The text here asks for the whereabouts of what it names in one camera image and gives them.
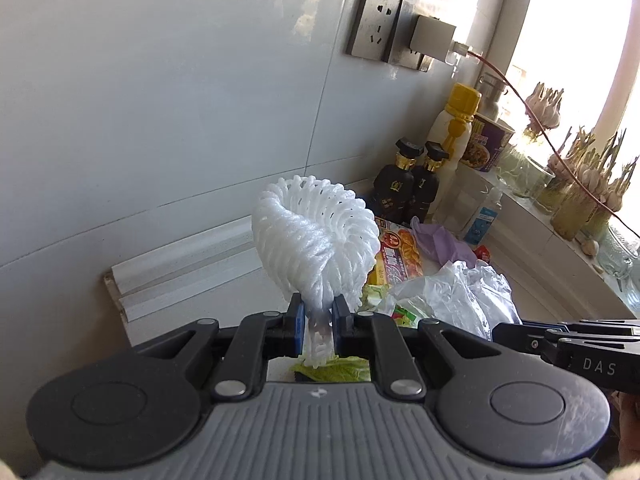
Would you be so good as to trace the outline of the person right hand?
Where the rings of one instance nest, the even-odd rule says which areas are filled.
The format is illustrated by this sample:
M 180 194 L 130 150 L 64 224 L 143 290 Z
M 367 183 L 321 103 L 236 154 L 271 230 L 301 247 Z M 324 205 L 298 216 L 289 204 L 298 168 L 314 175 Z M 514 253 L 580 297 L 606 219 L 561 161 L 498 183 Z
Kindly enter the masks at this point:
M 620 443 L 618 454 L 620 464 L 628 466 L 637 463 L 640 451 L 639 397 L 620 393 Z

